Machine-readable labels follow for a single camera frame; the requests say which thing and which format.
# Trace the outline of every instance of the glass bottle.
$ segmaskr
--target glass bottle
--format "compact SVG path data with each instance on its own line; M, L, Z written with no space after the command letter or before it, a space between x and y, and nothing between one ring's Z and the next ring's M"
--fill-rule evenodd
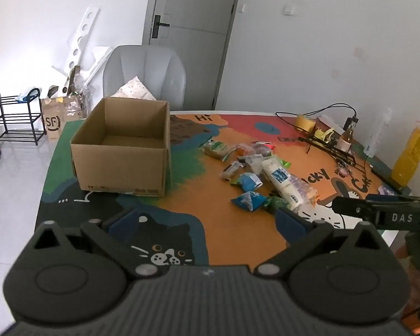
M348 150L352 146L353 142L353 131L355 130L358 119L354 116L352 117L352 122L348 126L347 130L344 131L344 134L338 140L336 148L348 153Z

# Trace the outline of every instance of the light switch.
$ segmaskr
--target light switch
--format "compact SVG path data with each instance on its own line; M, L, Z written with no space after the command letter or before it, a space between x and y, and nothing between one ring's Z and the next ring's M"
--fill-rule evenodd
M296 4L285 5L282 10L283 15L294 15L296 11Z

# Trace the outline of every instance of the blue snack bag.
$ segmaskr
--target blue snack bag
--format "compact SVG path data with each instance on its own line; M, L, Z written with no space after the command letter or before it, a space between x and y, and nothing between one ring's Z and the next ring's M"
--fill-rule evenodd
M263 185L263 182L254 173L243 173L237 179L230 182L231 185L240 186L243 191L255 191Z
M255 211L266 200L267 197L262 196L260 193L246 192L237 198L233 198L231 202L243 210Z

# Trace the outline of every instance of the black shoe rack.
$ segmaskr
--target black shoe rack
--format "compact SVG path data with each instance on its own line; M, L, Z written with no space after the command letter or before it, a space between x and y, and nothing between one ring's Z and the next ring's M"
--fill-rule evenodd
M26 97L26 102L16 101L17 96L6 96L2 97L0 95L0 125L3 125L5 131L0 135L0 141L20 141L20 142L32 142L38 144L39 140L46 135L45 124L42 118L42 103L39 99L40 90L38 88L33 88ZM31 112L31 107L29 104L35 99L39 100L40 111L37 113ZM28 106L28 113L26 114L5 114L3 111L3 106L5 105L21 105L26 104ZM35 130L34 123L41 119L43 130ZM9 124L30 124L31 130L27 129L8 129Z

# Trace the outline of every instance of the gray armchair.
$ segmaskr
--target gray armchair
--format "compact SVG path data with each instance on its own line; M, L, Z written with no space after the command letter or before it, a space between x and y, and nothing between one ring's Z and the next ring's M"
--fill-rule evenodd
M118 46L104 67L103 96L113 95L135 76L155 98L168 101L172 111L182 109L185 68L173 50L162 46Z

